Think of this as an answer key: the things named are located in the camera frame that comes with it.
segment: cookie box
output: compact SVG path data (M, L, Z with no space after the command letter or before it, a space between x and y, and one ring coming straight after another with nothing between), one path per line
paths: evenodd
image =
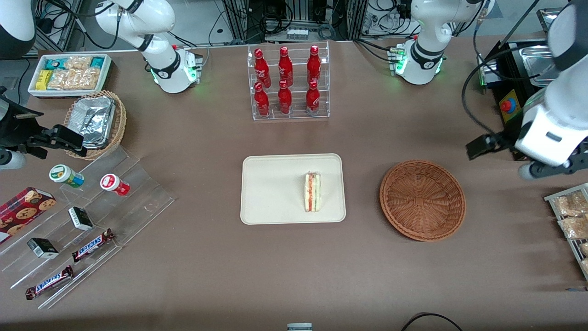
M83 56L83 57L93 57L93 58L103 58L103 62L100 68L100 74L98 77L98 82L96 87L93 90L37 90L36 83L39 80L39 75L41 72L44 71L47 67L47 63L49 61L63 59L70 56ZM77 98L82 95L88 95L90 93L100 92L106 83L106 78L108 77L108 72L111 67L111 58L105 53L66 53L66 54L49 54L43 55L40 57L37 67L35 69L35 73L33 74L33 78L31 79L31 83L29 84L28 91L34 97L44 99L44 98Z
M37 188L27 187L0 206L0 244L55 205L55 198Z

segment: red cap bottle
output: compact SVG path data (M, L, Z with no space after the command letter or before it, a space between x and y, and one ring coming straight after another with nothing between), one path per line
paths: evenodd
M263 86L260 82L256 82L253 85L255 89L255 95L253 98L255 99L255 107L258 109L259 116L261 117L268 117L269 116L269 98L267 93L263 90Z
M263 58L263 52L261 49L256 49L253 54L255 55L255 75L257 76L258 82L260 82L264 88L269 88L272 86L272 79L269 78L268 62Z
M280 81L278 99L280 99L280 111L282 114L289 115L292 112L292 92L290 92L286 80Z
M316 80L311 80L308 85L310 88L306 92L306 113L310 116L316 116L319 112L320 92L317 89L319 84Z
M310 57L308 63L306 63L306 69L308 71L308 84L312 80L320 80L320 58L319 58L319 47L312 45L310 47Z
M278 63L280 71L280 80L285 80L288 87L294 84L294 72L292 68L292 60L288 55L288 47L280 47L280 62Z

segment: brown woven basket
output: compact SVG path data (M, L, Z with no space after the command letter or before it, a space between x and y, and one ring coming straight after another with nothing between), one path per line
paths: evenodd
M405 161L388 170L380 186L380 204L398 231L420 241L451 236L466 215L466 198L455 177L424 160Z
M122 104L121 99L119 99L119 97L116 96L116 94L114 94L110 91L100 91L100 92L95 92L95 93L91 93L88 95L84 95L82 98L80 98L78 100L81 100L84 98L97 98L97 97L111 97L116 102L114 119L112 120L111 133L110 133L110 136L108 137L108 145L101 150L88 150L88 153L86 154L85 157L78 156L70 151L65 151L71 157L83 158L84 160L88 160L88 161L96 160L100 155L104 154L106 151L110 150L112 147L117 146L121 142L122 136L125 134L126 109L125 109L125 105ZM71 107L69 107L69 111L68 111L67 115L65 116L64 126L68 126L69 117L72 114L73 108L74 108L74 105L72 104Z

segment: table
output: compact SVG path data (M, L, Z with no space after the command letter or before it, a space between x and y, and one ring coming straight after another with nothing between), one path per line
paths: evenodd
M498 37L480 37L488 50ZM444 314L464 330L576 330L586 295L563 290L582 276L542 197L586 182L586 173L528 182L503 152L468 161L482 134L460 90L474 67L469 38L455 38L428 85L390 76L351 42L331 42L331 118L304 123L251 119L246 47L215 48L197 87L162 92L138 52L111 53L109 89L128 111L123 145L178 200L50 310L0 286L2 330L399 330L414 314ZM468 99L500 127L490 93ZM31 98L45 126L72 100ZM242 161L250 155L337 153L347 217L334 224L247 226L239 219ZM384 218L378 188L388 168L424 158L448 169L467 198L463 226L437 243L400 235ZM26 186L56 190L50 151L0 173L0 201ZM409 330L451 330L427 317Z

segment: acrylic display stand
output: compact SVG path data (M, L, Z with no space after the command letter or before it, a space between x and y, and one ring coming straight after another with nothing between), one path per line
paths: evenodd
M309 116L306 113L306 92L308 91L306 63L310 56L310 46L319 47L320 57L320 79L318 90L320 92L319 111L316 116ZM284 115L279 108L278 91L280 90L280 74L278 71L278 62L280 61L280 47L284 45L263 44L257 47L248 48L247 69L249 73L249 93L251 95L251 109L253 119L257 120L291 120L291 119L313 119L328 118L330 116L330 75L329 75L329 44L327 42L317 43L294 43L286 44L290 59L292 59L294 70L294 84L290 87L292 92L292 113ZM269 97L269 116L261 117L255 107L255 90L253 85L257 81L255 75L255 57L253 51L260 48L263 51L263 57L269 65L269 76L272 79L272 85L265 92Z
M552 194L551 196L547 196L547 197L543 198L545 201L549 202L549 205L551 206L551 208L553 209L553 212L555 213L555 216L557 217L557 223L562 228L562 231L564 231L564 233L565 233L565 230L562 227L563 217L562 217L561 212L559 211L559 209L557 209L555 203L553 202L554 199L561 197L561 196L566 196L571 193L575 193L577 191L581 191L582 194L584 195L584 198L586 199L586 201L588 201L587 189L588 189L588 184L583 184L583 185L572 187L568 190L561 191L559 193ZM566 239L567 239L567 242L570 244L570 247L572 248L572 252L574 253L574 257L576 258L576 261L578 262L578 265L579 265L583 259L587 258L587 256L585 256L582 253L582 250L580 250L580 245L587 242L588 239L568 239L568 238L566 238ZM588 273L586 273L584 268L580 267L580 269L582 270L582 273L584 274L584 278L586 280L588 280Z
M49 309L55 305L174 201L145 172L139 160L122 147L108 151L80 173L85 177L80 188L62 185L54 194L57 201L55 207L0 246L0 268L4 278L9 281L6 286L22 292L22 300L25 300L25 292L29 287L51 278L68 264L72 265L73 279L62 281L31 301L39 309ZM130 184L131 190L127 196L121 197L100 188L99 181L107 173L114 173ZM74 227L68 214L72 206L86 210L94 224L92 230L82 231ZM74 264L71 254L108 228L116 237ZM48 239L59 255L54 259L37 257L26 244L33 237Z

